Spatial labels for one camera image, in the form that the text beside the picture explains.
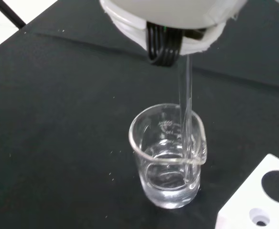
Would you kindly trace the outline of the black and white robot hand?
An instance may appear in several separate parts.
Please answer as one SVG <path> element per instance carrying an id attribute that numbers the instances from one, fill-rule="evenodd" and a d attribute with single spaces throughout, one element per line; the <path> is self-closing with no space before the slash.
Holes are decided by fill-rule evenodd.
<path id="1" fill-rule="evenodd" d="M 180 56 L 204 52 L 245 0 L 101 0 L 118 30 L 141 46 L 151 64 L 172 66 Z"/>

